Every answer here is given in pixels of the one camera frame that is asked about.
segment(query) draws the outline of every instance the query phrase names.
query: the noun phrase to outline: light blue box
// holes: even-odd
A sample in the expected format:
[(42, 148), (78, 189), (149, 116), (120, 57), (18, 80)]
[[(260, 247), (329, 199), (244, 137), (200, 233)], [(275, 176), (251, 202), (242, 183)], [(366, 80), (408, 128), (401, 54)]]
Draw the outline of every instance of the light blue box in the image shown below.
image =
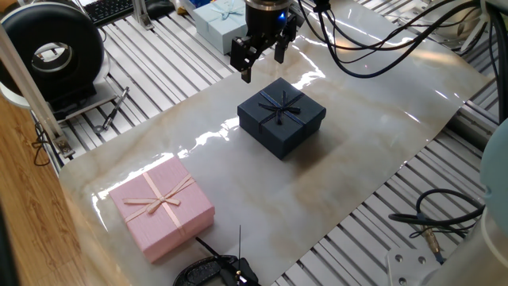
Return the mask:
[(243, 0), (217, 0), (194, 10), (198, 33), (217, 50), (231, 52), (231, 40), (247, 35), (245, 2)]

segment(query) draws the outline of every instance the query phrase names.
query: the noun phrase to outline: ribbon bow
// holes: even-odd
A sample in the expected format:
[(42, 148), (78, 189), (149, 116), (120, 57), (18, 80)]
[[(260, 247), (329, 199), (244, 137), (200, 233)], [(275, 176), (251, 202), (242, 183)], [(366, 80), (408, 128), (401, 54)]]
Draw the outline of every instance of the ribbon bow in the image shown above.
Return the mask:
[(229, 17), (230, 14), (237, 14), (237, 15), (242, 15), (242, 12), (238, 11), (240, 9), (244, 9), (243, 6), (241, 7), (237, 7), (235, 9), (233, 9), (233, 4), (234, 4), (235, 0), (231, 0), (231, 5), (229, 6), (228, 10), (222, 10), (220, 9), (217, 4), (215, 4), (215, 2), (212, 2), (213, 5), (215, 5), (216, 8), (212, 8), (211, 10), (212, 11), (215, 11), (215, 12), (218, 12), (220, 13), (222, 16), (222, 20), (225, 20)]
[(264, 91), (260, 91), (261, 95), (266, 98), (271, 105), (263, 104), (259, 102), (258, 104), (263, 107), (264, 109), (274, 111), (272, 114), (268, 115), (265, 119), (263, 119), (260, 122), (260, 132), (261, 132), (261, 126), (269, 122), (272, 118), (277, 117), (277, 124), (281, 125), (283, 124), (283, 114), (285, 114), (288, 118), (291, 118), (294, 122), (298, 123), (301, 126), (304, 126), (305, 123), (300, 120), (300, 118), (297, 118), (293, 114), (300, 114), (300, 109), (298, 107), (292, 107), (292, 105), (297, 102), (299, 99), (302, 98), (303, 93), (300, 93), (298, 96), (296, 96), (291, 101), (287, 101), (287, 95), (286, 92), (283, 91), (283, 101), (282, 104), (279, 104), (276, 102), (270, 95), (268, 95)]
[(182, 224), (176, 217), (176, 214), (173, 213), (171, 208), (167, 205), (163, 205), (164, 203), (170, 203), (176, 206), (180, 205), (180, 201), (177, 199), (172, 199), (171, 197), (173, 195), (178, 194), (186, 187), (191, 186), (193, 183), (195, 183), (195, 180), (192, 178), (191, 174), (187, 174), (185, 178), (183, 178), (176, 186), (171, 189), (170, 192), (168, 192), (167, 195), (162, 195), (157, 188), (157, 186), (153, 183), (152, 178), (148, 175), (148, 173), (143, 173), (143, 177), (146, 179), (148, 185), (152, 189), (152, 191), (156, 194), (157, 199), (123, 199), (124, 204), (146, 204), (147, 206), (141, 208), (140, 210), (136, 211), (135, 213), (131, 214), (125, 219), (125, 222), (130, 222), (131, 220), (137, 218), (138, 216), (142, 215), (145, 212), (148, 212), (149, 214), (153, 214), (160, 206), (163, 206), (166, 210), (167, 214), (170, 216), (171, 220), (175, 223), (176, 227), (180, 231), (183, 231)]

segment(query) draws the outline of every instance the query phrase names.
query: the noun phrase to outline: wooden surface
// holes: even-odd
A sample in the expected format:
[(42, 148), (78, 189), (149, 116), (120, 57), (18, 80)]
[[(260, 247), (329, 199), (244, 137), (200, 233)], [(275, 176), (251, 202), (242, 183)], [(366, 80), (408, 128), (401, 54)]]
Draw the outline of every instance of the wooden surface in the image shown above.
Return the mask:
[[(51, 167), (33, 164), (29, 112), (0, 97), (0, 201), (23, 285), (86, 285), (79, 243)], [(47, 161), (45, 152), (38, 162)]]

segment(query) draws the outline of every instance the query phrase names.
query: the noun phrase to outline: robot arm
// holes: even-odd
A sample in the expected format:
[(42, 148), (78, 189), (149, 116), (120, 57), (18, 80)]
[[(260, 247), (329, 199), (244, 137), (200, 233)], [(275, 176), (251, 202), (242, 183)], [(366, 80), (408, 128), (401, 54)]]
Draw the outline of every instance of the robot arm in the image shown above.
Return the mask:
[(246, 0), (247, 36), (233, 39), (231, 65), (241, 72), (241, 78), (251, 81), (251, 67), (261, 53), (275, 46), (275, 60), (284, 61), (284, 52), (296, 38), (297, 18), (289, 14), (289, 0)]

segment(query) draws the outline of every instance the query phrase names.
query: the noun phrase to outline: navy blue gift box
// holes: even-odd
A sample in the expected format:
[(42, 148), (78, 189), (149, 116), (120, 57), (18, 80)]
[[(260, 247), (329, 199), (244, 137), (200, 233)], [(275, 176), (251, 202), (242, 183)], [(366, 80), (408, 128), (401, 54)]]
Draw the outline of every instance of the navy blue gift box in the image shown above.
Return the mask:
[(240, 127), (283, 159), (321, 126), (326, 108), (283, 78), (238, 106)]

